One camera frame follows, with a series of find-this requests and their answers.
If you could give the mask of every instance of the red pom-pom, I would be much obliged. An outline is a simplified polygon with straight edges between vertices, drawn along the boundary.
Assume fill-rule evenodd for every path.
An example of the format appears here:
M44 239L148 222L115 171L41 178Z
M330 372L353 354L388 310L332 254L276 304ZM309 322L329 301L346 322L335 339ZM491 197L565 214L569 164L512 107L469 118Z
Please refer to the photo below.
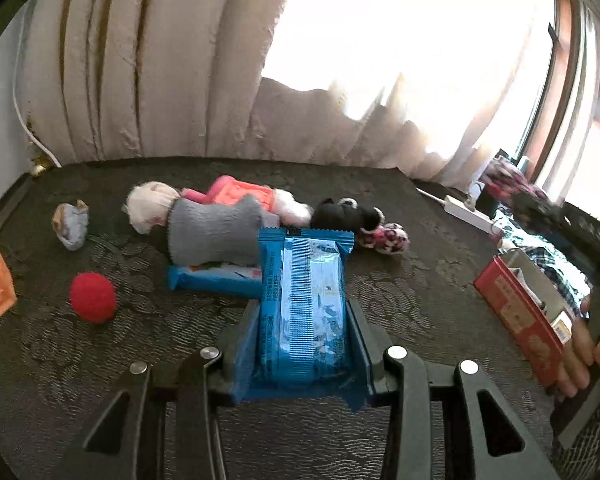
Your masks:
M78 274L71 283L69 300L75 313L92 323L104 323L116 313L116 289L97 272Z

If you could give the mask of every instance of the silver rivet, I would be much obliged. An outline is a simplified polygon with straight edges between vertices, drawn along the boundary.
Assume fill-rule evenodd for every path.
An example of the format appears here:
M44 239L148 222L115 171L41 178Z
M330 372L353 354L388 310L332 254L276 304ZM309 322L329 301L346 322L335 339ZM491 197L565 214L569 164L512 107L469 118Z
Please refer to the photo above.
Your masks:
M129 371L133 375L144 374L146 369L148 368L147 364L144 361L136 361L129 367Z
M465 374L469 374L469 375L477 374L478 373L478 363L475 361L466 359L460 363L460 369Z
M407 349L401 346L389 346L389 349L386 351L389 354L389 357L393 359L404 359L407 357Z
M207 346L200 351L200 357L203 359L215 359L220 351L215 346Z

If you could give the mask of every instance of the blue snack package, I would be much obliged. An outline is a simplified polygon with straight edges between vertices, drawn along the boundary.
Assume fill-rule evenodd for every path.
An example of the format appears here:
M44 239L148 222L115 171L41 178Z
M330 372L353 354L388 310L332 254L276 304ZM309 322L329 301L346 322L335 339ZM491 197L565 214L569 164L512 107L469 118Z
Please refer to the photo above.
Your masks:
M343 263L353 233L262 229L258 243L262 379L306 386L342 376L349 369Z
M259 300L262 296L262 272L257 267L241 267L227 262L213 262L197 267L169 267L171 290L186 288L218 292Z

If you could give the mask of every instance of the pink leopard print object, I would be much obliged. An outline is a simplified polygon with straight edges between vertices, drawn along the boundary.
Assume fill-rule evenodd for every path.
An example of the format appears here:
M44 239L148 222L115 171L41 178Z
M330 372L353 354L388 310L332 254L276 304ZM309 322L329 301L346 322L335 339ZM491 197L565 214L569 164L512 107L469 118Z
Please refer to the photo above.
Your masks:
M374 231L358 235L358 245L381 254L399 253L409 246L409 237L400 224L384 224Z

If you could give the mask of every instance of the black and white plush toy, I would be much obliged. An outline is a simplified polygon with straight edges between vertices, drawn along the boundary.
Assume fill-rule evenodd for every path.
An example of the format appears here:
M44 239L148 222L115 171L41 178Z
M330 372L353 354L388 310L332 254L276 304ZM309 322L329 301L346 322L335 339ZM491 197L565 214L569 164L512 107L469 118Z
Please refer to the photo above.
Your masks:
M382 223L384 215L377 207L358 205L352 198L343 198L338 203L327 198L315 208L310 227L368 234Z

